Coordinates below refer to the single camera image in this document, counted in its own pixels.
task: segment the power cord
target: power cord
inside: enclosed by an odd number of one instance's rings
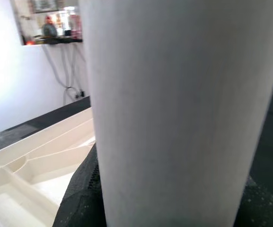
[[[79,53],[79,55],[80,55],[80,58],[84,61],[84,62],[86,62],[86,59],[85,59],[85,57],[83,56],[83,54],[79,51],[79,49],[77,48],[77,45],[76,45],[76,43],[74,43],[74,47],[75,47],[75,49],[77,50],[77,52]]]
[[[78,91],[76,88],[74,88],[73,86],[69,86],[70,77],[69,77],[69,75],[68,75],[68,70],[67,70],[67,65],[66,65],[66,62],[65,62],[65,56],[64,56],[64,53],[63,53],[63,49],[61,48],[61,54],[62,54],[63,67],[64,67],[64,71],[65,71],[66,84],[64,84],[64,83],[61,81],[60,76],[59,76],[59,74],[58,74],[58,72],[57,72],[57,70],[56,70],[56,67],[55,67],[55,65],[54,65],[54,63],[53,63],[53,61],[52,61],[52,59],[51,59],[51,57],[50,57],[50,55],[49,55],[49,53],[48,53],[48,50],[47,50],[46,46],[45,46],[45,45],[42,45],[42,48],[43,48],[43,51],[44,51],[44,53],[45,53],[45,55],[46,55],[46,57],[47,57],[48,62],[50,63],[50,66],[51,66],[51,68],[52,68],[52,70],[53,70],[53,74],[54,74],[54,77],[55,77],[56,81],[57,81],[62,87],[65,88],[64,93],[63,93],[63,105],[66,105],[66,95],[72,100],[72,102],[75,101],[74,98],[69,94],[69,90],[70,90],[70,89],[73,89],[73,90],[75,91],[75,93],[76,93],[75,98],[76,98],[76,99],[78,99],[79,97],[83,97],[83,96],[82,96],[82,93],[81,93],[81,92],[83,92],[82,90],[80,90],[80,92],[79,92],[79,91]]]
[[[74,47],[75,48],[72,50],[72,60],[70,60],[70,51],[68,50],[68,48],[66,48],[68,62],[71,63],[71,83],[70,83],[70,85],[72,86],[75,81],[77,84],[77,87],[79,88],[79,91],[80,91],[79,96],[85,97],[85,92],[83,91],[83,89],[81,87],[79,77],[76,75],[76,71],[75,71],[76,67],[78,69],[78,66],[75,66],[76,53],[78,52],[78,49],[76,48],[76,45],[74,45]]]

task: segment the black countertop edge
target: black countertop edge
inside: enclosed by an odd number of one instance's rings
[[[0,132],[0,149],[91,107],[90,97],[53,110]]]

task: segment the electrical cable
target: electrical cable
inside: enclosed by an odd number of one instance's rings
[[[52,68],[52,70],[53,70],[54,77],[55,77],[56,81],[57,81],[62,87],[67,88],[67,86],[61,81],[60,76],[59,76],[59,74],[57,73],[56,67],[55,67],[55,65],[54,65],[54,63],[53,63],[53,61],[52,61],[52,59],[51,59],[51,57],[50,57],[50,55],[49,55],[49,53],[48,53],[48,50],[47,50],[47,48],[45,47],[44,44],[42,45],[42,48],[43,48],[43,51],[45,52],[45,55],[46,55],[46,57],[47,57],[47,60],[48,60],[49,63],[50,63],[50,66],[51,66],[51,68]]]
[[[75,60],[76,60],[76,53],[77,50],[76,48],[74,48],[72,50],[72,60],[70,60],[70,51],[68,50],[68,48],[66,48],[66,52],[67,52],[67,58],[68,58],[68,62],[69,64],[71,64],[71,83],[70,86],[72,86],[74,84],[74,80],[77,84],[77,87],[79,88],[80,91],[82,91],[82,87],[81,87],[81,83],[80,80],[78,78],[78,76],[76,75],[76,71],[75,71]]]
[[[76,88],[74,88],[74,87],[72,87],[72,86],[69,86],[70,77],[69,77],[69,74],[68,74],[68,69],[67,69],[67,65],[66,65],[66,60],[65,60],[65,55],[64,55],[63,49],[61,48],[61,54],[62,54],[63,67],[64,67],[64,71],[65,71],[66,84],[64,84],[64,83],[61,81],[60,76],[59,76],[59,74],[58,74],[58,72],[57,72],[57,70],[56,70],[56,67],[55,67],[55,65],[54,65],[54,63],[53,63],[53,61],[52,61],[52,59],[51,59],[51,57],[50,57],[50,55],[49,55],[49,53],[48,53],[48,50],[47,50],[46,46],[45,46],[45,45],[42,45],[42,48],[43,48],[43,51],[44,51],[44,53],[45,53],[45,55],[46,55],[46,57],[47,57],[48,62],[50,63],[50,66],[51,66],[51,68],[52,68],[52,70],[53,70],[53,74],[54,74],[54,77],[55,77],[56,81],[57,81],[62,87],[65,88],[64,93],[63,93],[63,105],[66,105],[66,96],[68,96],[68,97],[71,99],[71,101],[74,102],[75,100],[74,100],[74,98],[69,94],[69,90],[70,90],[70,89],[73,89],[78,97],[79,97],[79,91],[78,91]]]
[[[75,46],[75,49],[78,51],[78,53],[79,53],[79,55],[80,55],[80,58],[81,58],[84,62],[86,62],[85,57],[84,57],[83,54],[79,51],[79,49],[77,48],[77,45],[74,44],[74,46]]]
[[[63,50],[62,45],[61,45],[61,54],[62,54],[62,64],[64,67],[65,76],[66,76],[66,87],[68,87],[69,82],[70,82],[70,76],[68,74],[67,63],[66,63],[66,59],[65,59],[64,50]]]
[[[74,78],[75,78],[75,60],[76,60],[76,51],[72,51],[72,61],[71,61],[71,83],[70,87],[73,86]]]

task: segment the white tray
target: white tray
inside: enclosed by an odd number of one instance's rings
[[[0,150],[0,227],[50,227],[95,142],[87,109]]]

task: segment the white paper roll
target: white paper roll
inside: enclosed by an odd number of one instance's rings
[[[230,227],[273,88],[273,0],[85,0],[109,227]]]

